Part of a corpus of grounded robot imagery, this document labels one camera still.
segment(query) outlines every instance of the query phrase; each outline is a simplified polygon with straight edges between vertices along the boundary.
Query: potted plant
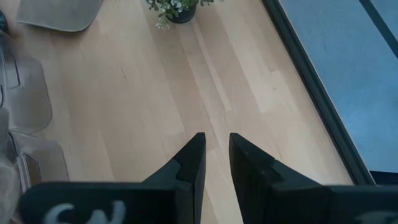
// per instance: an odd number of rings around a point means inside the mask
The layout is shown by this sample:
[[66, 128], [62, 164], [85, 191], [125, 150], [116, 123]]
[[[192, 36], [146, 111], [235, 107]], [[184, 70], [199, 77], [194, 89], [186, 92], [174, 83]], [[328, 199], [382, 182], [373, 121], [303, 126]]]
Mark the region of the potted plant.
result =
[[200, 3], [203, 6], [205, 3], [214, 2], [214, 0], [146, 0], [149, 4], [149, 9], [160, 11], [159, 22], [156, 26], [160, 29], [168, 29], [170, 27], [169, 21], [177, 24], [182, 24], [190, 21], [197, 10], [197, 5]]

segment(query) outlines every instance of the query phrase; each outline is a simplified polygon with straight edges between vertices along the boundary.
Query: plant pot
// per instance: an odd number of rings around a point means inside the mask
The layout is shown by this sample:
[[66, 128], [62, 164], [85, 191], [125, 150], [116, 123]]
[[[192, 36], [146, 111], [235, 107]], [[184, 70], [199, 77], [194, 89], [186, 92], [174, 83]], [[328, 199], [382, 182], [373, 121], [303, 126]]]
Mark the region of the plant pot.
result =
[[193, 6], [191, 6], [189, 10], [183, 10], [182, 12], [180, 12], [177, 17], [173, 16], [173, 18], [171, 18], [167, 16], [167, 19], [173, 23], [183, 24], [190, 21], [195, 15], [196, 11], [197, 11], [197, 5], [194, 4]]

